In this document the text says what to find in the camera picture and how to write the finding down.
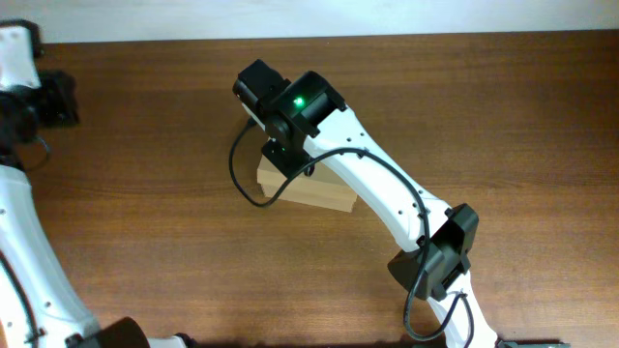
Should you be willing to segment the cardboard box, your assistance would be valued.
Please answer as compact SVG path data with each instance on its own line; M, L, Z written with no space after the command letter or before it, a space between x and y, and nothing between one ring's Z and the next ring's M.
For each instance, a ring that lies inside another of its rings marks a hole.
M265 158L257 167L257 183L261 185L265 197L271 198L285 177ZM310 177L301 174L281 194L280 199L331 210L350 213L358 198L335 172L323 163L315 166Z

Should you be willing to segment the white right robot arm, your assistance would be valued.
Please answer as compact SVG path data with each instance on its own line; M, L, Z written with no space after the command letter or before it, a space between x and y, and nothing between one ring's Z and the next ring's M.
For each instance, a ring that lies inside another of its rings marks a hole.
M322 163L386 225L400 248L388 270L407 292L403 325L411 338L498 346L472 288L468 254L479 216L469 205L452 207L416 183L317 72L290 81L256 60L232 91L250 116L247 126L268 135L262 154L284 176L284 188Z

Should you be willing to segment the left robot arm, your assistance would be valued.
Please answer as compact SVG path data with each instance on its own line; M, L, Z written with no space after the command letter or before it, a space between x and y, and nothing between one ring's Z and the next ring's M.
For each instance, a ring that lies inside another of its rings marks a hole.
M130 317L102 327L67 279L36 212L16 150L43 128L79 122L74 78L39 71L37 24L1 23L1 325L10 347L193 347L185 333L150 338Z

